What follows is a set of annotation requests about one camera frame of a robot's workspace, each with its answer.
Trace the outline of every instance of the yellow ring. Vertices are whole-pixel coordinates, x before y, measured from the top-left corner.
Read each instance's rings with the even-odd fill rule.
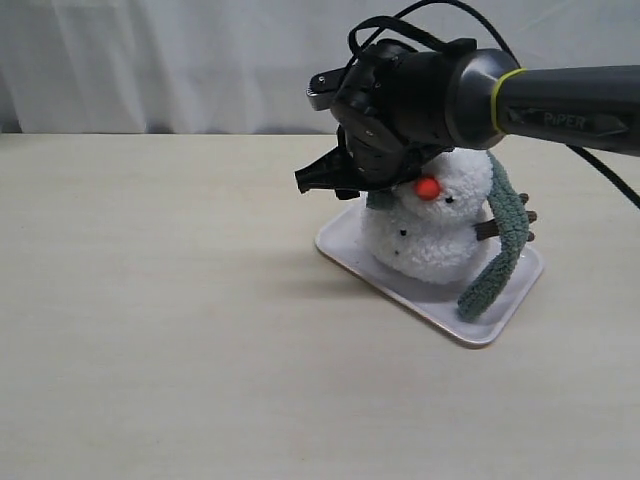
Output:
[[[491,92],[491,123],[493,124],[493,128],[495,128],[497,131],[499,131],[502,134],[505,134],[506,132],[502,131],[502,129],[500,128],[500,125],[498,125],[498,93],[500,92],[500,87],[502,87],[502,84],[508,78],[511,78],[514,75],[517,75],[518,73],[522,73],[526,70],[527,70],[526,68],[517,68],[515,70],[511,70],[510,72],[505,73],[503,76],[501,76],[498,79],[498,81],[496,82],[496,85],[493,87],[493,92]]]

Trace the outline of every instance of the tabletop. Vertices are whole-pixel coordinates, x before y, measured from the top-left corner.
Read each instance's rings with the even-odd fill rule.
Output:
[[[467,350],[315,249],[334,145],[0,136],[0,478],[638,478],[640,212],[503,141],[546,270]]]

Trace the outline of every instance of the white table surface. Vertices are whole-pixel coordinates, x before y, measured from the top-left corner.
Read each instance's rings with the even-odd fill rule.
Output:
[[[547,269],[466,350],[315,250],[334,141],[0,136],[0,479],[640,478],[640,212],[503,142]]]

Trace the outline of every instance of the snowman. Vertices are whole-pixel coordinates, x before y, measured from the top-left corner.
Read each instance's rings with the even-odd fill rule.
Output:
[[[438,155],[418,179],[388,193],[387,208],[364,208],[363,246],[381,263],[423,282],[446,285],[469,278],[487,258],[485,240],[499,235],[485,210],[494,167],[485,151]],[[368,205],[379,194],[369,195]],[[520,195],[522,204],[527,200]],[[535,212],[527,214],[529,223],[536,220]]]

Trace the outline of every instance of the plush snowman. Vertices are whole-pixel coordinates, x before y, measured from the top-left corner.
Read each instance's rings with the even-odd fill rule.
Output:
[[[484,151],[440,154],[420,178],[389,192],[387,208],[363,209],[364,247],[388,267],[423,282],[444,285],[477,273],[487,257],[485,240],[498,235],[485,210],[494,167]],[[527,196],[520,199],[524,204]],[[535,213],[528,213],[534,221]]]

